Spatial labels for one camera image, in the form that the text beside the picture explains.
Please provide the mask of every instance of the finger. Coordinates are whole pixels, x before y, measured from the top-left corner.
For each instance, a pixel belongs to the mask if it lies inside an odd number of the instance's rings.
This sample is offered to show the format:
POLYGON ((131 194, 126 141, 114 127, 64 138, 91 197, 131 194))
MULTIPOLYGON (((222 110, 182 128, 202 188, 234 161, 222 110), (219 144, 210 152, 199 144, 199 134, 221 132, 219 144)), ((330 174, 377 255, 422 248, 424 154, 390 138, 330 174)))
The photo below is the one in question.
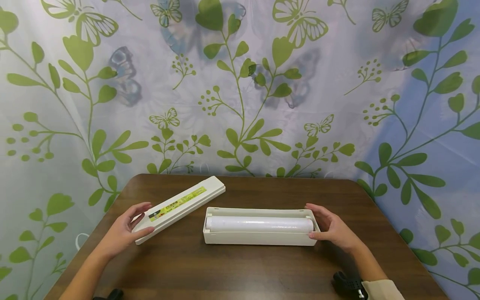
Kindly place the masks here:
POLYGON ((154 230, 155 230, 155 227, 147 227, 137 232, 132 232, 132 238, 133 240, 141 239, 143 237, 146 237, 150 233, 152 233, 154 230))

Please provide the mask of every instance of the wooden table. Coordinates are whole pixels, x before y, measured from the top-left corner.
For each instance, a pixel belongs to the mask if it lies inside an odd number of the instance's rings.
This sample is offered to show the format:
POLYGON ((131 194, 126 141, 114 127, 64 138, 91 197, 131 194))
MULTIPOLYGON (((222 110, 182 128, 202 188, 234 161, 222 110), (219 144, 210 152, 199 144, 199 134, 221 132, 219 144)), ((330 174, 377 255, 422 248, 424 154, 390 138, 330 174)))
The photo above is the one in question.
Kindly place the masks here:
MULTIPOLYGON (((206 176, 141 174, 132 178, 46 299, 58 299, 114 220, 133 204, 156 205, 206 176)), ((405 299, 447 299, 427 270, 364 190, 349 180, 218 177, 224 194, 106 268, 96 296, 113 288, 125 300, 342 299, 330 284, 351 261, 328 242, 314 247, 207 245, 202 227, 208 206, 301 209, 321 204, 338 214, 367 244, 405 299)))

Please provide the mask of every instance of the beige sleeve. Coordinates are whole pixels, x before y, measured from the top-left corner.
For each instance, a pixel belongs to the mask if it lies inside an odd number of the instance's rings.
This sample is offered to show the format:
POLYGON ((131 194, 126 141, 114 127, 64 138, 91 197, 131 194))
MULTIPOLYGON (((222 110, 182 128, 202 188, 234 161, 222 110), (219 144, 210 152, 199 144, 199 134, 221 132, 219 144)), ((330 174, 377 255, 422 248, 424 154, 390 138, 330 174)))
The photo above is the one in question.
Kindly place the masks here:
POLYGON ((405 300, 392 280, 363 281, 369 300, 405 300))

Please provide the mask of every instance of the butterfly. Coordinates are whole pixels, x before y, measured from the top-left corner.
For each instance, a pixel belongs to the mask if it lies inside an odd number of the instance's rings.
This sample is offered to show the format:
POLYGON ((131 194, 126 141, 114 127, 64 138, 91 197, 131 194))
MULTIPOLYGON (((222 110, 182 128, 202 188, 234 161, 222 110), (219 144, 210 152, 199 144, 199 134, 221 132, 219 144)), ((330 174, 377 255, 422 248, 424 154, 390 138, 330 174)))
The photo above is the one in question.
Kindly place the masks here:
POLYGON ((372 11, 372 21, 374 21, 372 30, 379 32, 387 22, 392 28, 397 26, 402 20, 401 14, 407 9, 407 6, 408 0, 402 0, 388 13, 379 8, 374 8, 372 11))
POLYGON ((168 128, 169 124, 175 127, 180 125, 177 111, 174 108, 170 108, 163 116, 150 116, 149 119, 153 124, 158 124, 158 129, 168 128))
POLYGON ((305 44, 307 37, 310 41, 316 41, 328 32, 327 24, 314 16, 304 16, 304 13, 314 12, 305 11, 309 0, 275 0, 273 6, 273 19, 280 23, 287 22, 287 26, 292 26, 288 32, 287 38, 295 48, 300 48, 305 44))
POLYGON ((303 127, 305 131, 308 132, 308 136, 317 136, 318 131, 320 130, 323 133, 327 133, 330 131, 332 126, 330 123, 333 121, 333 114, 330 116, 326 117, 321 123, 313 124, 313 123, 307 123, 303 127))
POLYGON ((163 0, 159 2, 159 5, 151 4, 150 8, 155 16, 159 17, 158 22, 162 27, 167 28, 170 24, 170 18, 179 23, 182 19, 180 8, 180 0, 163 0))
POLYGON ((117 76, 112 79, 112 85, 117 89, 120 102, 132 107, 142 99, 142 87, 132 77, 136 70, 132 64, 132 53, 126 46, 120 47, 112 54, 108 65, 117 71, 117 76))
POLYGON ((100 35, 112 36, 119 28, 117 22, 104 15, 96 12, 84 12, 84 9, 94 9, 94 7, 81 7, 81 0, 79 0, 79 6, 77 6, 76 0, 41 0, 41 2, 43 9, 55 19, 68 18, 68 22, 71 23, 78 16, 77 36, 94 46, 100 45, 100 35))

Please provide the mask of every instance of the label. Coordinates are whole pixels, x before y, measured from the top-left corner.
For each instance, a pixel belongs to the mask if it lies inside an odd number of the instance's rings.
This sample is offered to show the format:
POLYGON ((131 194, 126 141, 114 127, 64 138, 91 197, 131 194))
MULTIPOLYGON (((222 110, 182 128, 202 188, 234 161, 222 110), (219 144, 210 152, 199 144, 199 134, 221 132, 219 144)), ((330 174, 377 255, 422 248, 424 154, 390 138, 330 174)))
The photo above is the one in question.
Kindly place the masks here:
POLYGON ((174 203, 172 204, 169 204, 165 207, 162 207, 160 208, 159 210, 157 210, 156 212, 154 212, 153 214, 150 214, 148 215, 148 217, 150 218, 150 221, 155 221, 157 220, 158 218, 160 218, 161 216, 164 216, 165 214, 171 212, 172 210, 174 210, 175 208, 181 206, 182 204, 184 203, 187 203, 188 201, 190 201, 191 199, 195 198, 196 196, 200 195, 201 193, 203 192, 206 192, 206 188, 204 188, 203 186, 196 189, 195 191, 191 192, 190 194, 188 195, 185 195, 183 197, 181 197, 180 199, 178 199, 177 201, 175 201, 174 203))

